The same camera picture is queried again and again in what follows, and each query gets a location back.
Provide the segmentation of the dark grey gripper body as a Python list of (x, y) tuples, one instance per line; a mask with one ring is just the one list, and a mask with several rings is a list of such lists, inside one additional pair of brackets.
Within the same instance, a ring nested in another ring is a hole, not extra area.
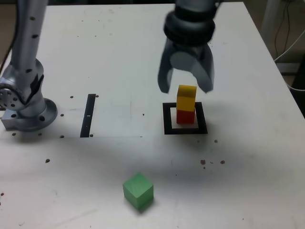
[(173, 53), (185, 52), (191, 55), (202, 55), (205, 52), (206, 47), (209, 47), (207, 43), (197, 47), (181, 45), (171, 40), (169, 40), (169, 43), (171, 44), (171, 49), (173, 50)]

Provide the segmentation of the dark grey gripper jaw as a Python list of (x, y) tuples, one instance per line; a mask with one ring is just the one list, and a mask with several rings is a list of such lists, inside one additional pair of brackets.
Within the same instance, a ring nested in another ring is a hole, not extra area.
[(176, 49), (173, 42), (169, 39), (165, 42), (164, 51), (160, 61), (158, 72), (158, 86), (162, 93), (168, 93), (170, 90), (173, 66), (171, 64), (171, 56), (175, 53)]

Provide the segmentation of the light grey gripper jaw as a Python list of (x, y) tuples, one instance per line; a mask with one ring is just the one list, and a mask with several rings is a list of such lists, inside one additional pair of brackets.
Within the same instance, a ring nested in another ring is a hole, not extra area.
[(170, 57), (173, 68), (190, 72), (200, 89), (208, 93), (214, 88), (214, 60), (208, 44), (177, 51)]

